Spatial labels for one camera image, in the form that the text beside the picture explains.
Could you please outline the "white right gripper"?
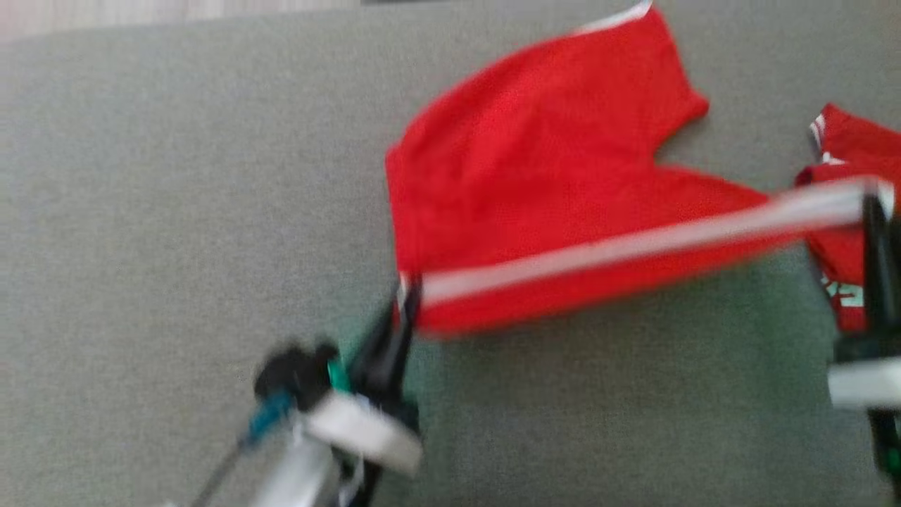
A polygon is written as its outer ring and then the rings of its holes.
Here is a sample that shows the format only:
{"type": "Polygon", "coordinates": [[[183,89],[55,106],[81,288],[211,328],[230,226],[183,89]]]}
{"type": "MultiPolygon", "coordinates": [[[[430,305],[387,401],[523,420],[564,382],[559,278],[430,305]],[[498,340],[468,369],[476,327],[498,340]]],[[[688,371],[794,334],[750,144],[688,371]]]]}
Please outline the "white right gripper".
{"type": "Polygon", "coordinates": [[[867,330],[890,327],[890,254],[895,276],[892,334],[851,334],[836,341],[827,368],[831,404],[855,410],[901,411],[901,218],[890,221],[875,194],[862,202],[864,308],[867,330]]]}

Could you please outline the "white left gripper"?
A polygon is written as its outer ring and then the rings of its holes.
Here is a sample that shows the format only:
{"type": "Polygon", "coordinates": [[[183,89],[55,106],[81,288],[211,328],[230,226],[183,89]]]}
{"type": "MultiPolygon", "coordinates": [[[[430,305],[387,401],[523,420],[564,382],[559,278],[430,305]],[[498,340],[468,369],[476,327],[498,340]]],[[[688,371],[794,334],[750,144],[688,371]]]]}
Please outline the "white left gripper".
{"type": "MultiPolygon", "coordinates": [[[[350,362],[361,394],[400,396],[422,299],[422,277],[402,280],[396,302],[383,305],[350,362]]],[[[330,389],[301,417],[306,433],[398,474],[417,474],[424,445],[414,430],[363,397],[330,389]]]]}

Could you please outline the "red and white t-shirt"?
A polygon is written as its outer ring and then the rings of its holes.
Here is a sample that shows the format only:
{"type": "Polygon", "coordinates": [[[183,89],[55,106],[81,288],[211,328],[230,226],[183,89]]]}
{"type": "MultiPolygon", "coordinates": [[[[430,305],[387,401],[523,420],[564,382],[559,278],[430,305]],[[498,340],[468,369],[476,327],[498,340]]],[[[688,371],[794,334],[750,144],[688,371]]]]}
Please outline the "red and white t-shirt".
{"type": "MultiPolygon", "coordinates": [[[[901,132],[827,104],[810,125],[819,163],[795,177],[798,187],[847,177],[875,176],[891,183],[887,215],[901,218],[901,132]]],[[[809,234],[807,248],[820,273],[837,327],[859,332],[867,323],[864,302],[864,233],[861,225],[809,234]]]]}

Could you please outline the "red shorts with white waistband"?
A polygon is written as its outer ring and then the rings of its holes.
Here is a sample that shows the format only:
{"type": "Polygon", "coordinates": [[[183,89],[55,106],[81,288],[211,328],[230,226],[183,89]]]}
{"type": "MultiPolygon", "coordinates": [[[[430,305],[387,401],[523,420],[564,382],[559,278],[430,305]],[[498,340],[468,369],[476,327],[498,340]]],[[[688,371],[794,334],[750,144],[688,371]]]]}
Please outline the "red shorts with white waistband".
{"type": "Polygon", "coordinates": [[[707,115],[653,0],[510,54],[419,113],[387,151],[396,266],[419,328],[492,330],[727,268],[833,228],[901,177],[776,195],[656,160],[707,115]]]}

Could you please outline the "grey fabric sofa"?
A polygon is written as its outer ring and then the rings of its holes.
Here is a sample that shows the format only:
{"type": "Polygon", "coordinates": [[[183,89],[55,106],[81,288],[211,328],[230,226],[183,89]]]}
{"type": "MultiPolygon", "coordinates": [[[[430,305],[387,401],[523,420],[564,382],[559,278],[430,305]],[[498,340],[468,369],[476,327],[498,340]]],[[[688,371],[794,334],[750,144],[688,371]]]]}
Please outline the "grey fabric sofa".
{"type": "MultiPolygon", "coordinates": [[[[387,4],[0,48],[0,507],[187,505],[290,337],[395,283],[384,157],[432,99],[635,0],[387,4]]],[[[377,507],[888,507],[802,245],[415,345],[377,507]]]]}

